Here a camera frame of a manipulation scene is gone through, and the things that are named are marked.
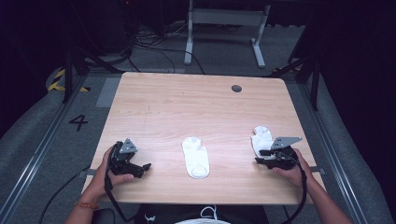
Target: gray carpet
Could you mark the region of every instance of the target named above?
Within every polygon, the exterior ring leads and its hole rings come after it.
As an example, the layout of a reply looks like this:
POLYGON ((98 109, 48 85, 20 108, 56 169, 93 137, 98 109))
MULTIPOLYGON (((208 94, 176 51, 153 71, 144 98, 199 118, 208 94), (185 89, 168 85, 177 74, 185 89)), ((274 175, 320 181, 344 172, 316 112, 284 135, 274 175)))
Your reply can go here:
MULTIPOLYGON (((287 59, 303 29, 303 27, 275 27, 264 30, 261 42, 264 60, 267 64, 264 69, 260 69, 256 64, 249 44, 254 30, 247 27, 242 27, 232 33, 216 28, 200 28, 194 35, 193 54, 208 75, 266 76, 271 74, 274 68, 287 64, 287 59)), ((163 41, 156 48, 184 50, 185 44, 186 37, 181 35, 163 41)), ((118 56, 103 57, 105 60, 115 58, 118 56)), ((176 72, 186 75, 203 73, 196 61, 193 61, 191 65, 184 65, 184 53, 180 52, 162 51, 160 53, 139 48, 133 50, 131 59, 142 72, 176 72)), ((115 66, 126 71, 135 70, 128 62, 115 66)), ((54 74, 49 74, 49 82, 53 80, 54 74)), ((292 80, 294 76, 295 74, 289 73, 283 78, 287 79, 291 99, 318 167, 326 173, 322 176, 326 189, 340 207, 350 214, 345 197, 324 153, 325 146, 318 134, 318 126, 310 114, 310 105, 307 105, 304 100, 301 86, 292 80)), ((71 107, 66 111, 46 157, 13 213, 10 223, 37 222, 52 194, 71 176, 91 163, 119 80, 120 75, 110 74, 100 67, 92 68, 83 84, 85 87, 90 87, 91 91, 79 92, 71 107), (69 123, 69 120, 79 115, 85 115, 88 123, 82 125, 78 131, 77 124, 69 123)), ((63 94, 62 91, 49 91, 49 94, 27 111, 0 140, 0 148, 3 152, 2 160, 0 160, 0 175, 2 176, 0 202, 2 204, 17 183, 24 165, 34 156, 36 147, 62 103, 63 94)), ((356 192, 367 223, 393 223, 381 189, 340 120, 323 81, 319 85, 318 113, 356 192)), ((43 223, 62 223, 78 198, 83 183, 84 179, 77 178, 67 185, 50 205, 43 223)), ((138 204, 123 204, 122 208, 129 217, 135 213, 138 206, 138 204)), ((112 206, 110 203, 103 203, 102 207, 112 206)), ((265 205, 264 208, 270 223, 280 223, 286 220, 282 206, 265 205)), ((296 206, 286 206, 286 209, 291 215, 296 206)), ((117 223, 123 223, 118 216, 117 223)), ((313 205, 306 205, 293 223, 319 223, 313 205)))

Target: floor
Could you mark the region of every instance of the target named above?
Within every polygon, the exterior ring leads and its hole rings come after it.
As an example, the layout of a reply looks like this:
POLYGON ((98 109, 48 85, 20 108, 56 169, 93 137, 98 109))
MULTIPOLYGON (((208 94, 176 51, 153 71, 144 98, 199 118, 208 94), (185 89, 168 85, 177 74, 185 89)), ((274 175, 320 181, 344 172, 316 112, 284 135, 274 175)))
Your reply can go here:
MULTIPOLYGON (((198 60, 185 65, 186 31, 182 23, 163 42, 154 42, 149 31, 139 43, 151 43, 147 49, 134 45, 131 61, 114 64, 124 71, 221 76, 265 77, 277 67, 288 64, 288 58, 304 27, 266 27, 261 42, 266 67, 255 61, 249 39, 255 35, 250 27, 200 26, 194 31, 193 55, 198 60)), ((105 61, 119 55, 102 57, 105 61)), ((48 86, 59 72, 48 74, 48 86)), ((353 144, 321 80, 318 111, 307 100, 309 81, 297 84, 295 73, 282 76, 303 125, 326 190, 356 223, 393 223, 381 188, 353 144)), ((106 116, 120 81, 120 74, 111 74, 101 67, 91 67, 86 77, 74 76, 76 91, 67 104, 62 104, 63 91, 50 90, 0 140, 2 159, 0 174, 2 190, 1 223, 62 223, 82 190, 84 178, 76 178, 60 191, 42 216, 52 195, 70 177, 90 165, 106 116), (85 116, 80 129, 69 121, 85 116)), ((64 79, 58 86, 64 85, 64 79)), ((102 207, 112 207, 103 203, 102 207)), ((130 217, 139 204, 122 204, 130 217)), ((297 206, 265 205, 270 223, 287 219, 297 206)), ((117 223, 123 223, 117 215, 117 223)), ((293 223, 319 223, 312 204, 306 204, 293 223)))

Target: yellow tape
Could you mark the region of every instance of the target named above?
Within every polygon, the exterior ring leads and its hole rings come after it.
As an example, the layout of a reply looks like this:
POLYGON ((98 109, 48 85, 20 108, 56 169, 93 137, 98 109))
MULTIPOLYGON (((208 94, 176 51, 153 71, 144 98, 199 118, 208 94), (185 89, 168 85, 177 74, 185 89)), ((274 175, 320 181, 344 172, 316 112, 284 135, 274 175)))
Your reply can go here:
MULTIPOLYGON (((58 86, 58 83, 64 74, 65 74, 64 68, 61 68, 61 70, 59 70, 59 72, 56 74, 52 83, 49 85, 49 91, 53 91, 53 90, 65 91, 66 90, 65 87, 58 86)), ((89 88, 89 87, 81 87, 81 89, 79 91, 90 91, 90 90, 91 90, 91 88, 89 88)))

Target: table top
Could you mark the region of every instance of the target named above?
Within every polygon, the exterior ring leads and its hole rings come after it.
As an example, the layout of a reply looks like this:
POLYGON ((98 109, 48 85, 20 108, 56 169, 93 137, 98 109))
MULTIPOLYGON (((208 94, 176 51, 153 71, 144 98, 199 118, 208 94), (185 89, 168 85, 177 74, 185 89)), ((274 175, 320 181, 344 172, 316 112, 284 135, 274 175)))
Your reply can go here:
MULTIPOLYGON (((255 162, 250 137, 259 125, 274 139, 302 137, 292 146, 316 165, 281 79, 125 73, 91 168, 99 166, 109 147, 130 138, 139 149, 131 163, 152 165, 141 179, 113 189, 119 202, 297 204, 302 193, 255 162), (233 91, 233 85, 242 90, 233 91), (205 179, 187 173, 181 144, 190 136, 207 148, 210 174, 205 179)), ((323 186, 320 175, 314 176, 323 186)))

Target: white sock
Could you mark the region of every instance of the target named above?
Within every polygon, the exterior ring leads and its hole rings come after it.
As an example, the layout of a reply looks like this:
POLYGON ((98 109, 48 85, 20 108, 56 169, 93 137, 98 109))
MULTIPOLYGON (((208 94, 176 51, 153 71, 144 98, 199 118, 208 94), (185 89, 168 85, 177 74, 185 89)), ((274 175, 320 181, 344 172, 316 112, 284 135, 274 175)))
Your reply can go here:
POLYGON ((209 175, 209 158, 206 147, 201 147, 197 137, 187 137, 181 144, 189 175, 194 179, 203 179, 209 175))
POLYGON ((253 149, 257 157, 265 158, 267 160, 274 159, 275 156, 273 155, 272 156, 260 155, 260 150, 269 150, 271 149, 271 145, 274 143, 270 131, 263 126, 257 126, 254 129, 254 133, 256 135, 251 136, 251 144, 253 145, 253 149))

